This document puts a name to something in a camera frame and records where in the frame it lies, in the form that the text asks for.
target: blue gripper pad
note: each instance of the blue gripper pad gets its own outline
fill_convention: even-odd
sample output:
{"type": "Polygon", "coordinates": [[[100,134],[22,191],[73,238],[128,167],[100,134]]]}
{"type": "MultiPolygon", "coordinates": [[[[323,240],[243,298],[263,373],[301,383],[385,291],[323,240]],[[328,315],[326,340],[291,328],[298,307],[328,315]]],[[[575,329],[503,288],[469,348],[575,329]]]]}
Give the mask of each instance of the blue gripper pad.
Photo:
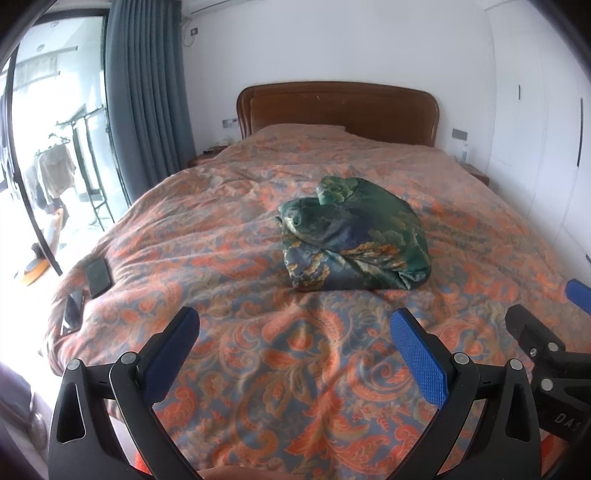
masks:
{"type": "Polygon", "coordinates": [[[140,352],[138,372],[146,404],[152,406],[166,398],[198,336],[199,314],[183,307],[162,333],[150,339],[147,351],[140,352]]]}
{"type": "Polygon", "coordinates": [[[441,408],[449,396],[447,375],[425,343],[427,332],[407,309],[399,309],[390,333],[425,400],[441,408]]]}
{"type": "Polygon", "coordinates": [[[591,315],[591,288],[578,280],[570,280],[566,284],[566,296],[577,307],[591,315]]]}

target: wall outlet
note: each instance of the wall outlet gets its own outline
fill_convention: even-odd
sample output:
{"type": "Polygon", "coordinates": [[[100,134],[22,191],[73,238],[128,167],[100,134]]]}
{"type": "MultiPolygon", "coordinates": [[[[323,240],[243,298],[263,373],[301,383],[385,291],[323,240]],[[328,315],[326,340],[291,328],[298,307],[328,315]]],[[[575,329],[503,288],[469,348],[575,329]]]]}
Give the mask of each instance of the wall outlet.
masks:
{"type": "Polygon", "coordinates": [[[238,118],[226,118],[222,120],[222,126],[226,128],[236,128],[238,126],[238,118]]]}
{"type": "Polygon", "coordinates": [[[462,130],[454,128],[452,130],[452,138],[457,138],[458,140],[463,140],[465,142],[468,140],[468,132],[463,132],[462,130]]]}

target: gray curtain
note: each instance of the gray curtain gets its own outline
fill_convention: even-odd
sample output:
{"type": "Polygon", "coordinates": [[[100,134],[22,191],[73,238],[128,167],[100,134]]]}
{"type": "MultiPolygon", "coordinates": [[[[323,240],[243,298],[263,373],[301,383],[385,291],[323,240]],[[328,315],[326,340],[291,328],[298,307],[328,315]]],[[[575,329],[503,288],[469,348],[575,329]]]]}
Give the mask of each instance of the gray curtain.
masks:
{"type": "Polygon", "coordinates": [[[132,202],[196,156],[180,23],[177,0],[111,4],[106,94],[113,146],[132,202]]]}

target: glass door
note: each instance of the glass door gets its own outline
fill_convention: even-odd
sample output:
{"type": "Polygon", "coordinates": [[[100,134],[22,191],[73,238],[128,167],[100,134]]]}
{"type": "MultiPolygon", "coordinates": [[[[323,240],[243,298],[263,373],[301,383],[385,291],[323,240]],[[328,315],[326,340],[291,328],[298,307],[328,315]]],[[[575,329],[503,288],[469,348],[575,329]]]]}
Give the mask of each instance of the glass door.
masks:
{"type": "Polygon", "coordinates": [[[32,27],[14,67],[14,157],[63,271],[128,208],[106,129],[105,21],[78,17],[32,27]]]}

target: wooden headboard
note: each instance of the wooden headboard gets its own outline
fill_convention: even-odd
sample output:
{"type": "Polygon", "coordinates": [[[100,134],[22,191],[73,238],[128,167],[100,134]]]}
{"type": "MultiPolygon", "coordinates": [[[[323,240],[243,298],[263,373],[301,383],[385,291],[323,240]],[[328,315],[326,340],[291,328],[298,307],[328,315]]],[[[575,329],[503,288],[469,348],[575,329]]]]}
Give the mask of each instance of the wooden headboard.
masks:
{"type": "Polygon", "coordinates": [[[439,123],[430,93],[373,83],[259,85],[242,91],[236,110],[242,138],[269,125],[341,125],[370,140],[432,147],[439,123]]]}

